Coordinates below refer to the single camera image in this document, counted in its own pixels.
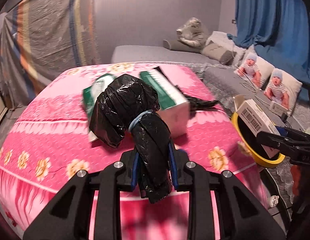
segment cat plush toy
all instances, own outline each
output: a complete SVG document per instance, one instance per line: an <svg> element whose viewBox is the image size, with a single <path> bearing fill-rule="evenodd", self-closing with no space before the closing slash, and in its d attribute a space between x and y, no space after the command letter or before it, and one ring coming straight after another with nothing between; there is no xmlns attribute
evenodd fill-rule
<svg viewBox="0 0 310 240"><path fill-rule="evenodd" d="M204 47L208 38L208 35L203 31L202 22L195 17L190 18L176 31L181 42L194 48Z"/></svg>

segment baby photo pillow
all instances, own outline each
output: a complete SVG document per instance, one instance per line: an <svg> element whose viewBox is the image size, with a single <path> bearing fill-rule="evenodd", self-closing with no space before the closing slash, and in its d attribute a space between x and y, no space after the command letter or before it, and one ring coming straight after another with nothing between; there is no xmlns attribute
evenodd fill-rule
<svg viewBox="0 0 310 240"><path fill-rule="evenodd" d="M302 83L283 70L275 68L264 94L272 101L288 109L290 116L295 106Z"/></svg>
<svg viewBox="0 0 310 240"><path fill-rule="evenodd" d="M234 72L245 80L249 78L256 88L261 88L274 68L271 63L263 58L254 53L249 53Z"/></svg>

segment blue knit hat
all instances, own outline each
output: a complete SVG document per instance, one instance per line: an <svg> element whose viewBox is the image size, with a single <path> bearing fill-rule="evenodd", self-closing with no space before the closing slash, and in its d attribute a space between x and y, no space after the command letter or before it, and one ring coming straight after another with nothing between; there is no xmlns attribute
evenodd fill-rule
<svg viewBox="0 0 310 240"><path fill-rule="evenodd" d="M250 54L248 54L247 59L252 59L253 61L256 61L257 60L257 55L253 54L253 53L250 53Z"/></svg>
<svg viewBox="0 0 310 240"><path fill-rule="evenodd" d="M278 77L282 80L282 71L278 68L275 68L273 71L273 77Z"/></svg>

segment yellow flower print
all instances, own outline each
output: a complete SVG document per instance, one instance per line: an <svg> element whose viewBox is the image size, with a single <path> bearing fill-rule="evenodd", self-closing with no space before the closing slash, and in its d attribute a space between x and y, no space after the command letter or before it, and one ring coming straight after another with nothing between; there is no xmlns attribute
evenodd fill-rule
<svg viewBox="0 0 310 240"><path fill-rule="evenodd" d="M134 70L133 63L117 63L107 67L107 70L113 74L131 72Z"/></svg>
<svg viewBox="0 0 310 240"><path fill-rule="evenodd" d="M228 158L223 149L220 149L218 146L208 154L210 164L217 171L223 171L228 169Z"/></svg>
<svg viewBox="0 0 310 240"><path fill-rule="evenodd" d="M78 68L74 68L74 69L71 69L70 71L67 72L67 75L74 75L78 72Z"/></svg>
<svg viewBox="0 0 310 240"><path fill-rule="evenodd" d="M28 164L28 158L29 158L29 154L25 151L23 151L21 153L21 155L19 156L18 160L17 160L17 167L22 170L25 169L27 164Z"/></svg>
<svg viewBox="0 0 310 240"><path fill-rule="evenodd" d="M66 167L66 175L70 179L79 170L89 170L89 163L84 160L74 159Z"/></svg>
<svg viewBox="0 0 310 240"><path fill-rule="evenodd" d="M240 150L242 154L246 156L251 156L251 151L244 142L238 141L237 144L238 144L238 149Z"/></svg>
<svg viewBox="0 0 310 240"><path fill-rule="evenodd" d="M37 177L38 181L42 181L49 173L49 168L51 167L51 163L49 162L49 160L50 158L46 158L41 159L37 162L35 177Z"/></svg>
<svg viewBox="0 0 310 240"><path fill-rule="evenodd" d="M10 150L6 153L4 157L4 165L7 165L10 162L10 159L12 157L13 150Z"/></svg>
<svg viewBox="0 0 310 240"><path fill-rule="evenodd" d="M3 147L0 149L0 158L2 157L2 153L3 153Z"/></svg>

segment green and white box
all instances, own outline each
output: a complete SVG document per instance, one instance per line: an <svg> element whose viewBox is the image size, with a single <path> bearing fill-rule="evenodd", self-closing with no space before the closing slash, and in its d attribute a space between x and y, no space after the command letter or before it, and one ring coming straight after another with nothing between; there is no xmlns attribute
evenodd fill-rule
<svg viewBox="0 0 310 240"><path fill-rule="evenodd" d="M143 71L139 76L157 91L160 104L158 114L167 124L172 137L185 134L190 118L189 101L158 70Z"/></svg>
<svg viewBox="0 0 310 240"><path fill-rule="evenodd" d="M116 78L116 76L111 74L104 74L103 76L100 76L97 78L94 83L83 90L83 106L85 108L85 112L87 114L88 123L90 122L90 119L92 117L92 112L95 106L95 102L97 100L97 97L107 88L109 84L113 82L113 80ZM88 131L88 138L89 141L95 141L97 137L92 131Z"/></svg>

